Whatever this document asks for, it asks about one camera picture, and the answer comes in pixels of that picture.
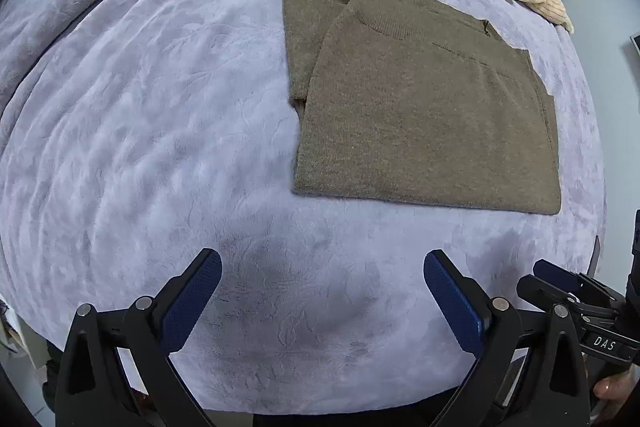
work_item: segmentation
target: folded sweater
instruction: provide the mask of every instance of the folded sweater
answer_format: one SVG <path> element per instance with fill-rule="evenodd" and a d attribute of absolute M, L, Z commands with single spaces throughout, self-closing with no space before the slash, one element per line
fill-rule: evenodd
<path fill-rule="evenodd" d="M 559 211 L 553 97 L 487 21 L 435 0 L 283 8 L 297 193 Z"/>

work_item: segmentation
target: finger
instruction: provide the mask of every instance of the finger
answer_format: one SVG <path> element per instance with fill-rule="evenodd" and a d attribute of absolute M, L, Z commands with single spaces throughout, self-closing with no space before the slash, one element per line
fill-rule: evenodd
<path fill-rule="evenodd" d="M 593 388 L 593 394 L 602 400 L 612 400 L 624 402 L 631 391 L 634 383 L 629 373 L 622 373 L 613 377 L 600 380 Z"/>

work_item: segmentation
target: wrinkled fabric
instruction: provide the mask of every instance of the wrinkled fabric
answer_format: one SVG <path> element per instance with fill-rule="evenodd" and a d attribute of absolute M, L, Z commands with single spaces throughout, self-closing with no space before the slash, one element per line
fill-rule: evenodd
<path fill-rule="evenodd" d="M 351 412 L 460 383 L 472 357 L 425 254 L 514 303 L 537 259 L 586 270 L 602 151 L 564 28 L 505 0 L 439 1 L 530 51 L 556 101 L 557 216 L 293 195 L 282 0 L 30 0 L 0 22 L 2 295 L 63 347 L 80 303 L 128 307 L 211 247 L 222 281 L 172 355 L 203 407 Z"/>

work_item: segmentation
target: blue gripper pad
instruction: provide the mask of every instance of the blue gripper pad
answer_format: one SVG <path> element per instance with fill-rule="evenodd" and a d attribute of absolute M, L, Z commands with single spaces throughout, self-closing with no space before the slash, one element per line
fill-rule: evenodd
<path fill-rule="evenodd" d="M 438 260 L 436 252 L 441 250 L 431 251 L 424 258 L 424 281 L 460 347 L 478 359 L 484 349 L 484 322 L 447 268 Z M 453 263 L 449 261 L 449 264 L 458 272 Z"/>
<path fill-rule="evenodd" d="M 220 254 L 206 249 L 200 255 L 204 260 L 194 267 L 193 274 L 188 274 L 190 266 L 181 276 L 190 278 L 162 318 L 159 344 L 167 355 L 182 349 L 222 277 Z"/>
<path fill-rule="evenodd" d="M 580 289 L 580 281 L 575 273 L 540 259 L 533 265 L 533 275 L 567 293 L 575 294 Z"/>

